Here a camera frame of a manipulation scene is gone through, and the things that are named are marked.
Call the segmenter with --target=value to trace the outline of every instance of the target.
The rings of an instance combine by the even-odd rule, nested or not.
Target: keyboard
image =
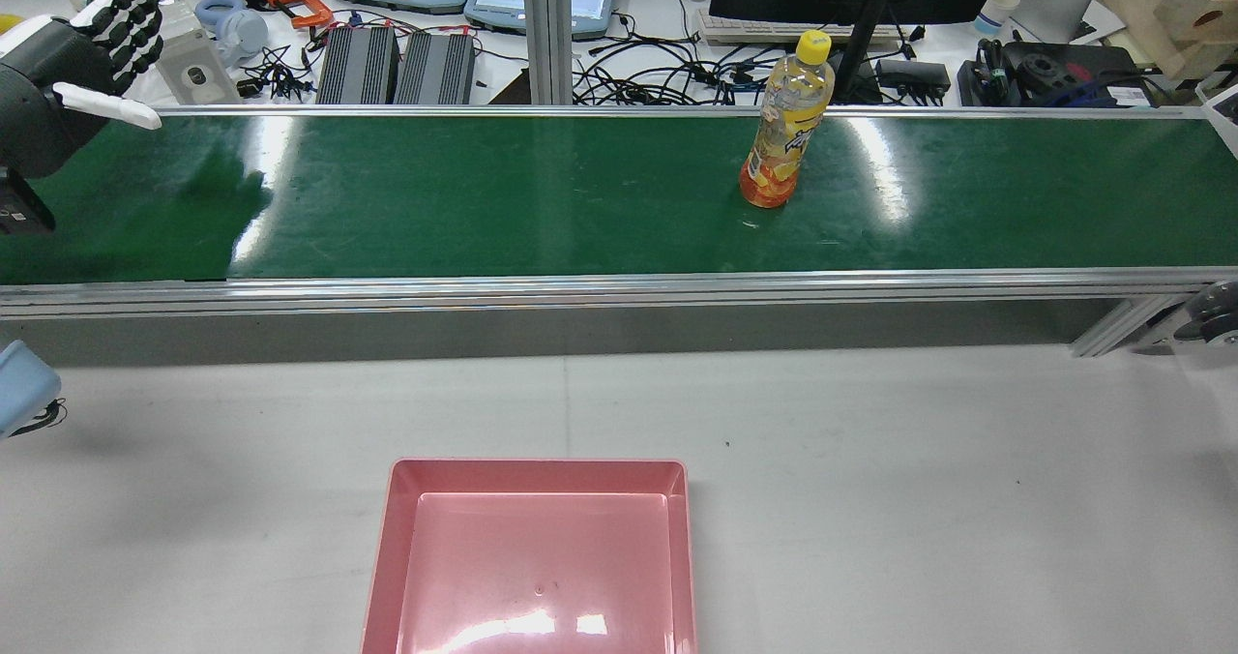
[[[708,9],[697,11],[699,32],[709,45],[763,45],[763,42],[799,42],[803,31],[822,28],[821,24],[766,24],[761,20],[730,20],[709,15]],[[851,40],[849,25],[826,25],[825,32],[836,42]],[[877,25],[874,45],[899,45],[899,28],[894,25]]]

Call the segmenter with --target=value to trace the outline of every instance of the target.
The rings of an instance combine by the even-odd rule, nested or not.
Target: pink tray
[[[673,461],[399,461],[361,654],[695,654]]]

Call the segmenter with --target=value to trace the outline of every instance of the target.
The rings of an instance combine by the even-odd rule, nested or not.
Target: green conveyor belt
[[[0,284],[1238,265],[1200,120],[829,118],[784,209],[754,118],[168,118],[32,182]]]

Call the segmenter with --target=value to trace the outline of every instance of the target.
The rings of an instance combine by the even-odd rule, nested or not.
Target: orange clamp
[[[280,11],[290,15],[292,19],[292,27],[296,28],[317,28],[319,25],[327,25],[335,20],[335,14],[332,14],[331,9],[327,7],[326,2],[322,0],[266,0],[271,6],[275,6]],[[296,15],[292,12],[292,6],[305,5],[308,6],[313,14],[310,15]]]

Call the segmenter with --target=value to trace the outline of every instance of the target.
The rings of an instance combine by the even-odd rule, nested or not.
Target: bottle label
[[[763,108],[765,124],[744,168],[755,192],[775,203],[795,192],[803,150],[821,124],[823,111],[823,104],[808,110],[780,110],[775,104]]]

